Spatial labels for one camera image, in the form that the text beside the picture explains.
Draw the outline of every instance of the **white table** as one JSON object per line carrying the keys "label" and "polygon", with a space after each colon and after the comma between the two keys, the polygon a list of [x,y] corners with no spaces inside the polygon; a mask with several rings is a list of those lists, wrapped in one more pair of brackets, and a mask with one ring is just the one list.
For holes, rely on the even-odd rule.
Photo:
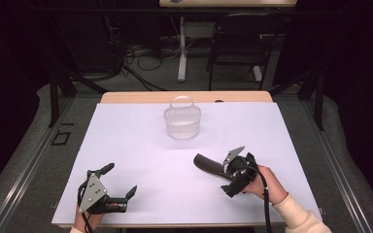
{"label": "white table", "polygon": [[[160,0],[159,5],[166,8],[293,8],[296,0],[182,0],[179,3],[171,2],[170,0]],[[213,23],[193,23],[190,36],[207,38],[212,37]],[[181,38],[181,55],[180,67],[178,71],[178,81],[184,82],[186,80],[187,72],[187,50],[186,50],[186,22],[184,17],[181,17],[180,22],[180,38]],[[254,74],[257,80],[261,80],[261,72],[259,67],[254,69]]]}
{"label": "white table", "polygon": [[[107,93],[92,117],[52,223],[71,227],[86,171],[114,162],[116,167],[101,177],[108,194],[123,197],[134,185],[138,190],[127,212],[107,214],[101,227],[264,225],[262,200],[250,194],[229,198],[220,188],[229,181],[193,164],[198,153],[222,162],[229,150],[241,146],[246,147],[241,155],[251,152],[259,164],[271,167],[295,199],[320,216],[278,106],[265,91],[240,93]],[[163,112],[173,97],[186,94],[201,108],[201,129],[196,137],[179,141],[167,135]],[[212,102],[218,99],[225,102]],[[272,223],[283,223],[274,209],[270,214]]]}

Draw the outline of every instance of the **robotic hand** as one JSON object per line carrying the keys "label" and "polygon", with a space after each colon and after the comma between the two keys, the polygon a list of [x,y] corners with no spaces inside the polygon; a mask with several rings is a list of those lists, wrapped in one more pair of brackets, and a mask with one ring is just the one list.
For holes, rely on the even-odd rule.
{"label": "robotic hand", "polygon": [[239,153],[245,147],[231,150],[222,164],[205,157],[202,154],[196,154],[193,163],[201,170],[226,178],[231,181],[229,185],[223,185],[221,188],[229,196],[233,197],[240,193],[248,184],[252,183],[257,175],[260,176],[264,186],[264,212],[267,232],[271,232],[271,222],[269,217],[269,193],[266,179],[258,170],[254,156],[247,153],[247,156],[240,156]]}
{"label": "robotic hand", "polygon": [[107,195],[107,188],[101,183],[100,178],[111,171],[114,166],[114,163],[110,163],[100,170],[87,171],[86,181],[81,184],[78,190],[79,213],[83,216],[89,232],[92,230],[87,222],[85,212],[90,215],[125,213],[129,199],[135,195],[136,185],[126,193],[125,197],[111,198]]}

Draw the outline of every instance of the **dark background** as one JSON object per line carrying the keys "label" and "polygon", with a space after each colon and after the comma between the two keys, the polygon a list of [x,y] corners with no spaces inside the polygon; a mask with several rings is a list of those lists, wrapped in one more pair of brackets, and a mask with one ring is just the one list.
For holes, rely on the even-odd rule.
{"label": "dark background", "polygon": [[[156,2],[150,1],[154,6],[149,7],[156,7]],[[136,6],[138,2],[131,1],[131,4],[131,7]],[[349,152],[373,188],[373,2],[355,1],[351,5],[348,1],[298,0],[296,8],[299,11],[326,11],[343,6],[350,6],[356,14],[351,15],[354,23],[343,35],[347,43],[337,52],[326,72],[325,94],[339,106]],[[150,22],[159,24],[156,17]],[[46,33],[56,33],[46,26],[44,24]],[[275,84],[284,83],[311,68],[325,52],[325,40],[332,30],[333,24],[328,22],[294,20],[288,28]],[[36,91],[49,82],[51,66],[42,56],[39,43],[31,31],[21,5],[16,1],[1,0],[0,173],[37,111],[39,98]],[[83,65],[80,67],[76,62],[77,55],[71,54],[65,40],[56,36],[51,39],[55,52],[72,69],[82,71],[114,67],[112,56],[108,56],[112,53],[107,53],[105,63],[92,67],[80,63]],[[102,39],[97,38],[97,41],[102,44]],[[109,49],[105,44],[100,46],[103,51]],[[88,49],[78,57],[85,57],[85,52],[93,52],[90,51],[93,47]]]}

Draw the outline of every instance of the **cable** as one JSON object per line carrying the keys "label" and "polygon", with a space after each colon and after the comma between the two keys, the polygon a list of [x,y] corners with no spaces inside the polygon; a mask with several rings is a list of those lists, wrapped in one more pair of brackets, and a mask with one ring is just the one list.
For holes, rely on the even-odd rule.
{"label": "cable", "polygon": [[155,84],[152,84],[150,82],[148,82],[147,80],[145,80],[144,78],[142,78],[140,75],[138,75],[138,73],[136,73],[134,70],[132,70],[129,66],[125,66],[123,65],[122,67],[123,69],[125,69],[126,71],[128,71],[129,73],[131,73],[138,81],[141,82],[141,84],[146,87],[149,91],[153,91],[152,87],[155,87],[159,90],[167,90],[165,88],[162,88],[160,86],[157,86]]}
{"label": "cable", "polygon": [[[71,57],[72,59],[74,60],[74,62],[76,63],[76,65],[79,65],[81,67],[81,69],[84,68],[84,66],[82,65],[82,63],[80,62],[80,59],[75,55],[74,51],[72,50],[72,48],[69,46],[69,44],[67,43],[67,40],[65,38],[65,35],[63,34],[63,32],[60,30],[59,26],[58,26],[58,23],[55,22],[55,20],[53,18],[50,18],[50,24],[52,26],[52,28],[54,29],[55,33],[59,36],[59,39],[62,41],[63,45],[66,47],[66,49],[70,52],[71,54]],[[105,80],[108,80],[108,79],[111,79],[113,78],[114,76],[116,76],[118,73],[119,73],[119,70],[120,70],[120,67],[119,67],[119,57],[114,54],[115,56],[115,61],[114,63],[115,66],[117,66],[117,68],[115,68],[114,70],[108,72],[105,76],[103,77],[99,77],[99,78],[94,78],[94,79],[88,79],[88,80],[91,80],[92,82],[96,83],[96,82],[100,82],[100,81],[105,81]]]}
{"label": "cable", "polygon": [[[81,184],[81,186],[78,188],[78,207],[81,206],[81,203],[83,201],[83,196],[85,194],[86,186],[87,186],[87,181]],[[90,227],[90,224],[89,224],[90,215],[88,218],[86,218],[85,212],[83,212],[81,216],[83,217],[84,222],[85,222],[85,232],[93,233],[92,228]]]}
{"label": "cable", "polygon": [[242,167],[238,167],[237,169],[250,169],[250,170],[255,171],[261,177],[262,185],[264,186],[263,195],[264,195],[264,212],[265,212],[266,232],[271,233],[272,227],[271,227],[271,219],[269,215],[269,191],[268,191],[268,184],[266,182],[266,179],[264,178],[262,173],[259,172],[259,170],[254,167],[242,166]]}
{"label": "cable", "polygon": [[152,68],[150,68],[150,69],[143,68],[143,67],[141,67],[141,64],[140,64],[141,57],[143,57],[143,56],[141,55],[141,56],[138,57],[137,65],[138,65],[138,67],[139,67],[141,70],[143,70],[143,71],[152,71],[152,70],[156,70],[156,69],[158,69],[158,68],[162,65],[162,57],[161,57],[160,55],[158,55],[157,58],[159,59],[159,63],[157,64],[157,66],[152,67]]}

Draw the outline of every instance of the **gray floor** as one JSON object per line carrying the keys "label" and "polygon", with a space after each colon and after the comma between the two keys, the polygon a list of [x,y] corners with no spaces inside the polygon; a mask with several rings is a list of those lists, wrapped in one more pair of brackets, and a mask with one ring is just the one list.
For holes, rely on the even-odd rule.
{"label": "gray floor", "polygon": [[[164,59],[160,67],[153,71],[140,69],[137,66],[138,58],[130,67],[149,82],[169,90],[206,90],[206,46],[206,42],[196,41],[188,49],[184,83],[177,81],[178,57]],[[271,77],[278,55],[279,45],[273,53],[265,89],[272,88]],[[139,61],[142,67],[150,68],[159,63],[150,56],[142,57]],[[221,68],[216,75],[238,74],[245,77],[246,71],[247,68]],[[99,84],[113,91],[145,90],[133,76],[124,72]],[[216,83],[214,88],[248,89],[253,86],[256,88],[254,84]],[[0,176],[0,232],[68,232],[51,224],[54,213],[52,206],[60,198],[94,107],[100,100],[100,95],[86,86],[76,83],[76,87],[79,91],[76,98],[61,98],[61,119],[53,129],[48,129],[51,117],[49,87],[45,86],[38,92],[41,98],[38,114]],[[321,132],[311,121],[310,104],[299,102],[295,97],[297,88],[294,86],[274,97],[274,101],[283,113],[317,203],[325,211],[324,222],[333,232],[373,232],[373,192],[345,147],[336,105],[325,98],[325,131]],[[58,130],[71,133],[67,145],[51,145]],[[284,232],[282,226],[274,229]],[[115,231],[103,229],[99,232]]]}

